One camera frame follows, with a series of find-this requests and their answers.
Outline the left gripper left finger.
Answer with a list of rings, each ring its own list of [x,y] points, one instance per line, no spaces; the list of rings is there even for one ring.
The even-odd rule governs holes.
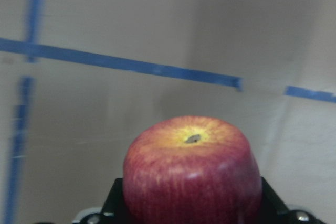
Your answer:
[[[100,211],[107,217],[117,217],[123,202],[122,178],[116,178]]]

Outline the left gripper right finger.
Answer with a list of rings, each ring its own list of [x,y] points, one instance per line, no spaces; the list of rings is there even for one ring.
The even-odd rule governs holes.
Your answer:
[[[270,186],[267,180],[262,177],[262,201],[261,215],[262,216],[282,216],[289,212],[289,208],[277,195],[274,189]]]

